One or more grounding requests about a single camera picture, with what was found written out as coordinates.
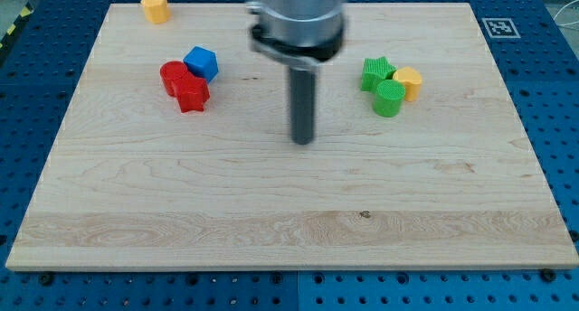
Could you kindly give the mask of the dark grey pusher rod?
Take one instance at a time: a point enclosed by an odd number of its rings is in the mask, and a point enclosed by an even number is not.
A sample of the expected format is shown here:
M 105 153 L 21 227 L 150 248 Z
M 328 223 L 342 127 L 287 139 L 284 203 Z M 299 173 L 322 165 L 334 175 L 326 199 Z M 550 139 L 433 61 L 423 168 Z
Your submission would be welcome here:
M 291 139 L 309 144 L 315 134 L 316 74 L 289 68 L 289 125 Z

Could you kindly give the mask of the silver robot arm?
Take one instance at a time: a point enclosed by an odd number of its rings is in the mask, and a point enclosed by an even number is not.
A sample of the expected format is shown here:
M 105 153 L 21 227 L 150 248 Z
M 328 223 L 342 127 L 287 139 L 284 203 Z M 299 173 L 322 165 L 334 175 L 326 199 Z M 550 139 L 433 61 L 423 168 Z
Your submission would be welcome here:
M 318 67 L 340 51 L 346 0 L 250 0 L 251 48 L 287 67 L 289 127 L 299 145 L 315 137 Z

